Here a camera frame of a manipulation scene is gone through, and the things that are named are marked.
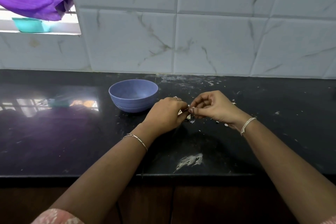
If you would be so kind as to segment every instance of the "pink sleeve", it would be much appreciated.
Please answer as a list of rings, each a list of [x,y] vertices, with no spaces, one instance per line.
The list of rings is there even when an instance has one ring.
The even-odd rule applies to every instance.
[[[71,213],[60,209],[48,209],[41,213],[32,224],[84,224]]]
[[[329,220],[322,222],[321,224],[336,224],[336,216],[331,217]]]

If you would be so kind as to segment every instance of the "teal bowl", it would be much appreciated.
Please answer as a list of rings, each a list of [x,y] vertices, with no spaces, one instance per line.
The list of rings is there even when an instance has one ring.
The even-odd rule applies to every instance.
[[[44,21],[33,18],[12,18],[15,26],[24,33],[48,33],[50,26]]]

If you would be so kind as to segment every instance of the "black countertop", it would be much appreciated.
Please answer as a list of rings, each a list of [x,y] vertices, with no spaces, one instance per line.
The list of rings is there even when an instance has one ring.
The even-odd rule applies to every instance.
[[[335,80],[0,70],[0,186],[71,184],[144,120],[146,112],[120,111],[108,94],[112,84],[132,78],[155,82],[159,98],[187,103],[220,90],[321,173],[336,177]],[[133,179],[263,181],[269,182],[247,142],[210,119],[184,122],[159,137]]]

